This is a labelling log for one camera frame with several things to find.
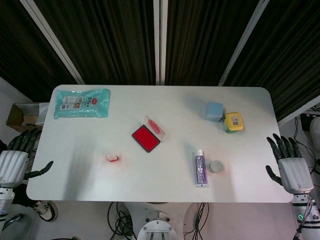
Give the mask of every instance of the cardboard box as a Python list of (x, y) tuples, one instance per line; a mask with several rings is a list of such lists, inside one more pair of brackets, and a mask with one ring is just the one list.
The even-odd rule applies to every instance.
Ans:
[(11, 106), (6, 125), (23, 133), (25, 130), (39, 129), (43, 126), (36, 125), (39, 115), (39, 103), (14, 103)]

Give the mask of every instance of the blue cube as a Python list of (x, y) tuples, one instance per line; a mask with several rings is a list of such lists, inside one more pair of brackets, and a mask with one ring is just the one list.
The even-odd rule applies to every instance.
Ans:
[(219, 122), (223, 116), (224, 105), (219, 102), (210, 101), (205, 108), (205, 119), (213, 122)]

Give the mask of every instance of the yellow container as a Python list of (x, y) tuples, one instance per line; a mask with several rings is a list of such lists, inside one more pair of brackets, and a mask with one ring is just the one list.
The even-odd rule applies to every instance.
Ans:
[(227, 133), (240, 131), (244, 127), (244, 121), (239, 112), (229, 112), (225, 115), (224, 128)]

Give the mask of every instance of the white table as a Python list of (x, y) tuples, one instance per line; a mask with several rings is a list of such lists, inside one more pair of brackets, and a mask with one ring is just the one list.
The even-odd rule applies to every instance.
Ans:
[[(54, 119), (56, 92), (111, 91), (108, 118)], [(242, 114), (245, 130), (228, 134), (223, 122), (204, 120), (209, 101)], [(148, 115), (165, 131), (147, 153), (133, 139)], [(266, 140), (279, 134), (269, 93), (259, 87), (61, 85), (52, 93), (33, 170), (54, 161), (32, 178), (27, 194), (35, 200), (119, 202), (287, 203), (292, 196), (267, 175), (279, 174)], [(192, 152), (219, 160), (220, 173), (207, 169), (209, 187), (195, 186)], [(108, 154), (120, 156), (108, 162)]]

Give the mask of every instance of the wet wipes package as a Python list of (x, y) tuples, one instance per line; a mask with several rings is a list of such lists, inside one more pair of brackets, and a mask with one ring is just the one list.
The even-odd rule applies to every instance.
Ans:
[(110, 90), (58, 91), (54, 118), (108, 117)]

